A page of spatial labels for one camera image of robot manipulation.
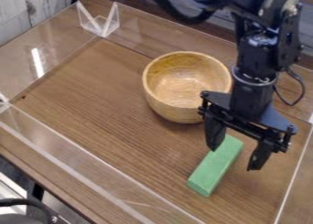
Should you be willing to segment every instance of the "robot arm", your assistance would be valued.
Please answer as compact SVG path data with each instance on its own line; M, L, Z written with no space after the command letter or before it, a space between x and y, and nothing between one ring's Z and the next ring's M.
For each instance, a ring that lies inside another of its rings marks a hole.
M201 10L193 17L179 13L168 0L155 1L176 20L187 24L205 21L224 7L232 13L238 49L232 67L234 87L231 94L201 92L199 114L204 119L209 149L218 149L227 127L239 131L258 142L248 170L260 169L272 152L287 151L291 136L296 133L296 127L274 109L272 94L279 72L286 71L300 82L291 71L302 50L299 0L192 0Z

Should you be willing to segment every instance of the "black cable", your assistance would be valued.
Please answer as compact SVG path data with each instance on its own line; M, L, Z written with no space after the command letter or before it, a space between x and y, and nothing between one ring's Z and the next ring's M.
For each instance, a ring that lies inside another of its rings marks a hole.
M45 216L46 216L46 224L53 224L52 221L52 217L53 214L49 211L49 209L38 202L30 199L24 199L24 198L5 198L5 199L0 199L0 207L10 207L10 206L33 206L36 208L38 208Z
M298 81L298 83L299 83L299 85L300 85L300 89L302 89L302 90L300 90L300 95L299 95L299 97L295 99L294 102L288 102L288 101L282 97L280 93L278 92L276 85L274 85L274 91L275 91L276 96L279 97L280 101L282 101L284 104L287 104L288 106L294 106L294 105L299 102L299 100L303 99L303 97L304 97L304 95L306 95L306 86L304 86L304 84L303 84L302 77L292 71L291 68L288 68L287 74L288 74L288 76L290 76L294 80Z
M204 22L215 11L205 11L203 10L197 16L184 16L176 8L172 6L171 2L168 0L153 0L155 3L161 7L164 12L175 18L176 21L179 21L183 24L193 25Z

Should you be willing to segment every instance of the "bowl rim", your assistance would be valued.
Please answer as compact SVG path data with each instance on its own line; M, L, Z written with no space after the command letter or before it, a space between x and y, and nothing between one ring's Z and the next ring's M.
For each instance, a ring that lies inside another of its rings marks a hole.
M169 53L165 53L163 54L160 57L157 57L156 59L153 59L149 64L147 65L147 67L144 68L143 70L143 75L141 75L141 81L143 81L143 88L145 90L145 92L148 93L148 95L157 101L160 102L161 104L167 105L167 106L171 106L171 107L175 107L175 108L179 108L179 109L184 109L184 110L192 110L193 107L177 107L175 105L171 105L168 103L164 103L159 97L153 94L153 92L151 91L149 89L149 85L148 85L148 82L147 82L147 76L148 76L148 72L149 72L149 68L151 66L163 58L171 56L171 55L175 55L175 54L193 54L193 55L197 55L197 56L201 56L201 57L205 57L207 59L211 59L212 61L215 61L219 65L220 65L220 68L223 70L223 73L226 74L226 79L227 79L227 86L224 87L224 92L228 92L230 89L231 89L231 85L232 85L232 79L231 79L231 74L230 74L230 70L226 68L226 66L222 64L222 62L219 60L216 60L214 57L208 56L207 54L204 53L200 53L200 52L193 52L193 51L175 51L175 52L169 52Z

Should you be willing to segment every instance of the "wooden bowl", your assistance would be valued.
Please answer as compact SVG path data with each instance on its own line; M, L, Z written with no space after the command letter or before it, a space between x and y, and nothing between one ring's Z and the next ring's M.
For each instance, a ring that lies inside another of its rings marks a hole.
M200 91L227 92L231 75L208 55L179 51L157 57L143 72L143 87L149 107L175 123L199 123Z

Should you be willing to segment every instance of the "green block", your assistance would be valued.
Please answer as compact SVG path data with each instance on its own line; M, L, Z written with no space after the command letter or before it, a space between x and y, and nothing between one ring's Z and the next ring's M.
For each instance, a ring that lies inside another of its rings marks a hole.
M242 142L226 135L215 152L208 152L187 180L187 186L201 196L209 196L242 148Z

